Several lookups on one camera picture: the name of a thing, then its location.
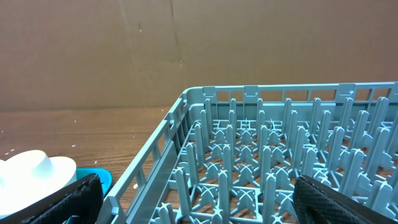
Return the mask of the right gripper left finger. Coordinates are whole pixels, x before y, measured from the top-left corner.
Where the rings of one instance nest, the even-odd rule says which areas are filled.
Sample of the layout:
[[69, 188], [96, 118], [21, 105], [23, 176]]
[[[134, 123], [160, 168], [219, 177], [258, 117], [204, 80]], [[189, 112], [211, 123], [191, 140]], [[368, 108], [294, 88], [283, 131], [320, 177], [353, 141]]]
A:
[[3, 224], [56, 224], [71, 217], [76, 223], [95, 224], [103, 205], [99, 175], [91, 173], [12, 215]]

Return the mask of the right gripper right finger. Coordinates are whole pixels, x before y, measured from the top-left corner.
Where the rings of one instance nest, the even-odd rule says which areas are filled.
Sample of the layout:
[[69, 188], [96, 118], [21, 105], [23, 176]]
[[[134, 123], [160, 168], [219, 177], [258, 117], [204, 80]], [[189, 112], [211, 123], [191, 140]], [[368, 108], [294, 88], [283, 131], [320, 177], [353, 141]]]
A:
[[293, 206], [299, 224], [376, 224], [396, 221], [302, 175], [297, 178]]

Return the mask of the white bowl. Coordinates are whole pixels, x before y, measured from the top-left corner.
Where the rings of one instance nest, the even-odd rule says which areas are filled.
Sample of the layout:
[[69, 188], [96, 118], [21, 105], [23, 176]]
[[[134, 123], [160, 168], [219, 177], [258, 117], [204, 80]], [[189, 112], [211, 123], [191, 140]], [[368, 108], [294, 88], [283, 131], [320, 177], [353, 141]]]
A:
[[55, 168], [49, 179], [9, 178], [1, 162], [1, 218], [16, 213], [76, 181], [76, 163], [69, 157], [49, 157]]

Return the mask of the white cup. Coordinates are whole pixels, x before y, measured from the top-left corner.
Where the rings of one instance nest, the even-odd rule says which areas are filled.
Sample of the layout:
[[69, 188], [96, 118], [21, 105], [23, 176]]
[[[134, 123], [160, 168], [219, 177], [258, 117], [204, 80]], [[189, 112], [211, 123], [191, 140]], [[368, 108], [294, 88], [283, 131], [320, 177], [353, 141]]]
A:
[[54, 166], [44, 151], [31, 150], [16, 154], [6, 161], [9, 178], [27, 177], [28, 179], [49, 179], [53, 176]]

